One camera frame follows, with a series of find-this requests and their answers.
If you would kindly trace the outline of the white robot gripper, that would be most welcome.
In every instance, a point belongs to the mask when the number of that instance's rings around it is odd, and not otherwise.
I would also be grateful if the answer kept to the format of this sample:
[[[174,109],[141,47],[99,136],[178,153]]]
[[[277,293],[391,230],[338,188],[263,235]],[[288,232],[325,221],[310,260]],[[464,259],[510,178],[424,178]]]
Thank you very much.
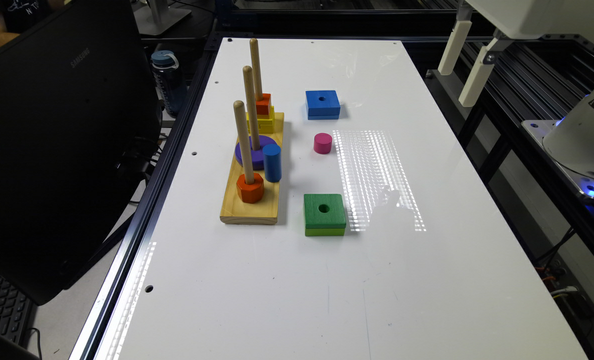
[[[467,0],[477,12],[511,39],[537,39],[551,28],[563,7],[563,0]],[[438,72],[453,72],[472,22],[457,20],[438,65]],[[473,107],[493,71],[494,58],[500,49],[495,38],[481,48],[458,98],[463,107]]]

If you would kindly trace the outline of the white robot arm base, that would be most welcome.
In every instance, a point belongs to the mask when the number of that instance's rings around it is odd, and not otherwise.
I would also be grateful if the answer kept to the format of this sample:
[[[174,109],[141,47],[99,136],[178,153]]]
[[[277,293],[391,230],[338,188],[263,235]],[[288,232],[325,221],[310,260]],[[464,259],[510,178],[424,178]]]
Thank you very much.
[[[522,127],[578,196],[594,201],[594,90],[559,120],[526,120]]]

